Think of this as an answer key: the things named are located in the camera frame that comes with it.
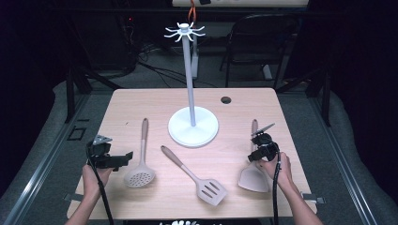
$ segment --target wooden table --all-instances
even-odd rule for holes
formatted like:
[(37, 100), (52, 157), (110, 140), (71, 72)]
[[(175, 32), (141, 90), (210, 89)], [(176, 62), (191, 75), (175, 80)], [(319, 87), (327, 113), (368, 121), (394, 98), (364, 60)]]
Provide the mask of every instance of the wooden table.
[[(277, 96), (270, 88), (195, 88), (195, 105), (213, 112), (220, 127), (215, 139), (200, 148), (185, 148), (174, 142), (168, 133), (170, 117), (188, 106), (187, 89), (120, 89), (114, 92), (99, 134), (112, 138), (110, 154), (124, 156), (134, 152), (129, 166), (110, 176), (106, 193), (114, 219), (176, 219), (176, 218), (265, 218), (272, 217), (270, 193), (252, 192), (237, 185), (240, 172), (249, 165), (252, 120), (258, 120), (281, 151), (291, 160), (292, 173), (300, 191), (311, 193), (302, 170), (295, 145)], [(222, 98), (231, 98), (229, 104)], [(156, 177), (145, 187), (126, 187), (125, 173), (138, 165), (140, 158), (141, 125), (149, 120), (146, 165), (156, 171)], [(169, 147), (199, 178), (213, 178), (228, 190), (217, 206), (196, 195), (194, 182), (161, 151)], [(80, 180), (76, 193), (83, 194)], [(79, 202), (72, 201), (68, 217)], [(316, 206), (308, 202), (316, 212)], [(278, 189), (280, 217), (291, 217), (286, 198)], [(91, 218), (106, 219), (101, 200)]]

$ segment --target gray plastic spatula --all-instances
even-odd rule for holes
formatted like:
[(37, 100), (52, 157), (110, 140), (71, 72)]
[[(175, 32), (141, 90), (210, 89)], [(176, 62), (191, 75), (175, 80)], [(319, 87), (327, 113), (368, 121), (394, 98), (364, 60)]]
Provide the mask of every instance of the gray plastic spatula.
[(196, 184), (196, 193), (203, 201), (212, 205), (217, 205), (226, 196), (226, 189), (218, 181), (214, 179), (199, 179), (181, 162), (181, 160), (178, 159), (178, 157), (168, 147), (162, 146), (161, 151), (192, 178)]
[[(252, 133), (258, 129), (258, 122), (256, 119), (252, 122)], [(252, 161), (248, 167), (242, 170), (237, 184), (252, 191), (269, 192), (267, 176), (257, 168), (256, 161)]]
[(140, 164), (132, 171), (126, 173), (124, 183), (133, 188), (142, 187), (149, 184), (155, 177), (155, 172), (145, 165), (145, 149), (148, 135), (149, 122), (145, 118), (142, 125), (141, 134), (141, 159)]

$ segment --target slotted spatula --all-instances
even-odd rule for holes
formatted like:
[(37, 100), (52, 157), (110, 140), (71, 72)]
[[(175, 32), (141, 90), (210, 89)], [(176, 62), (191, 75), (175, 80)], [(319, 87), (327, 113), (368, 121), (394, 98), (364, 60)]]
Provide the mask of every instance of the slotted spatula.
[(181, 160), (178, 159), (178, 157), (168, 147), (163, 145), (161, 147), (161, 151), (192, 178), (196, 184), (196, 193), (203, 201), (212, 205), (217, 205), (226, 196), (226, 189), (218, 181), (214, 179), (199, 179), (181, 162)]

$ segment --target small black object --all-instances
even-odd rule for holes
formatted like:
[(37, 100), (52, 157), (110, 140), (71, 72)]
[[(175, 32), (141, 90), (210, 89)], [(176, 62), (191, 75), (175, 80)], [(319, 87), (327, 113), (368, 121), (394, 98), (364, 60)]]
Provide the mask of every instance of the small black object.
[(250, 162), (261, 158), (267, 158), (268, 161), (272, 161), (278, 153), (278, 144), (272, 140), (269, 134), (263, 131), (257, 132), (256, 136), (252, 138), (252, 142), (258, 147), (257, 150), (248, 155)]
[(111, 145), (107, 142), (97, 145), (89, 142), (86, 148), (88, 152), (87, 156), (89, 157), (87, 164), (90, 165), (91, 162), (98, 169), (114, 168), (114, 172), (116, 172), (119, 170), (119, 167), (129, 165), (129, 160), (132, 159), (132, 152), (127, 153), (125, 156), (111, 157), (109, 155)]
[(206, 4), (210, 4), (211, 0), (199, 0), (200, 5), (206, 5)]

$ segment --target wooden handle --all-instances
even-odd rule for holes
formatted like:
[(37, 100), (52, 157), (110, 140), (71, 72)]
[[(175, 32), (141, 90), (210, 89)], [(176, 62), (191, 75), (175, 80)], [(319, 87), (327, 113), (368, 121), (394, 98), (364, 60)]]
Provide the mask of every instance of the wooden handle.
[(162, 145), (161, 151), (164, 153), (164, 155), (170, 158), (178, 167), (181, 167), (183, 165), (182, 161), (179, 160), (179, 158), (168, 147)]
[[(258, 122), (257, 122), (256, 119), (253, 119), (253, 121), (252, 121), (252, 134), (254, 134), (255, 131), (257, 131), (257, 129), (258, 129)], [(254, 143), (252, 142), (252, 152), (253, 152), (253, 151), (255, 151), (255, 145), (254, 145)]]
[(148, 127), (149, 127), (149, 122), (148, 122), (148, 119), (145, 118), (143, 120), (143, 125), (142, 125), (141, 140), (146, 140), (146, 138), (148, 136)]

